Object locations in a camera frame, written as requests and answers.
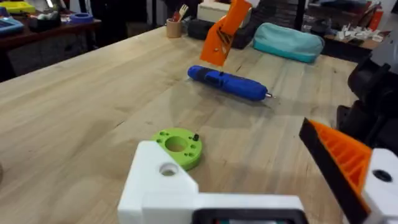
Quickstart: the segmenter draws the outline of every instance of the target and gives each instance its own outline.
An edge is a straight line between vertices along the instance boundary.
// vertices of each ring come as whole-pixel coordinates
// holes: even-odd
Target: small black screw
[[[373,175],[384,182],[392,182],[392,177],[384,170],[374,170]]]
[[[195,134],[195,135],[193,136],[193,139],[192,139],[192,140],[198,141],[198,140],[199,140],[199,134]]]

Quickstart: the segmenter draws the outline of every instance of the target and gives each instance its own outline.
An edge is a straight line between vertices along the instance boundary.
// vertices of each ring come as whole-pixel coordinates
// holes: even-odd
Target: green circular disc
[[[153,135],[152,140],[160,146],[185,170],[198,165],[201,156],[201,140],[195,140],[195,133],[182,128],[169,128]]]

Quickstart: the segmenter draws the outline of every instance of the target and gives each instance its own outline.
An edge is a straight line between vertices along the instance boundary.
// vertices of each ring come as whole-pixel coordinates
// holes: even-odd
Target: butcher block tabletop
[[[252,102],[188,78],[192,65],[212,67],[202,46],[162,27],[0,83],[0,222],[118,223],[137,144],[180,127],[203,142],[189,171],[201,192],[298,195],[310,223],[341,223],[299,130],[304,117],[336,126],[356,64],[233,49],[218,69],[275,96]]]

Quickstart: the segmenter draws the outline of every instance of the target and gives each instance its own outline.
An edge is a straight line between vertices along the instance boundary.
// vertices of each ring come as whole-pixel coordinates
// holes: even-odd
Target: blue electric screwdriver
[[[265,97],[272,97],[268,93],[267,88],[261,85],[261,83],[199,65],[190,67],[188,69],[188,76],[194,80],[224,90],[227,93],[232,93],[252,101],[260,101]]]

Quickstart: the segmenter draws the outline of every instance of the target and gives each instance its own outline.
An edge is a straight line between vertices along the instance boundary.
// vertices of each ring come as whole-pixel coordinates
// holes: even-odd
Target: white box
[[[219,19],[226,15],[229,10],[229,6],[229,4],[224,4],[220,2],[202,2],[198,5],[197,18],[203,21],[217,22],[219,21]],[[241,25],[239,25],[239,28],[243,28],[249,23],[251,9],[252,8],[249,9],[246,17],[242,21]]]

